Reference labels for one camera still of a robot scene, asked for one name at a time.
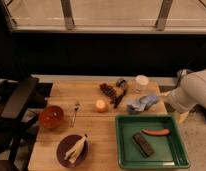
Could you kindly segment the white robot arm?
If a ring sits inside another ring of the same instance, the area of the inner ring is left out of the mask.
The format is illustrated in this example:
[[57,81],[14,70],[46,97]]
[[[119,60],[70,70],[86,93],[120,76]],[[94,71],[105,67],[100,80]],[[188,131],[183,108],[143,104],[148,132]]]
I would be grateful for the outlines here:
[[165,95],[165,101],[174,109],[173,115],[179,124],[196,105],[206,109],[206,69],[185,75],[180,85]]

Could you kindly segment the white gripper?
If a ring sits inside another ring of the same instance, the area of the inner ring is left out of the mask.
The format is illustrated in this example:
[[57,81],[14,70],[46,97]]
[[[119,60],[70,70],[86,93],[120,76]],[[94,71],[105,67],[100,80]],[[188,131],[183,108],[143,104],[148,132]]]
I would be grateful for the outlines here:
[[178,113],[181,113],[178,117],[178,123],[184,123],[189,116],[189,112],[187,111],[193,108],[193,102],[191,101],[191,98],[182,88],[178,87],[169,91],[165,97],[165,100],[174,110],[176,110]]

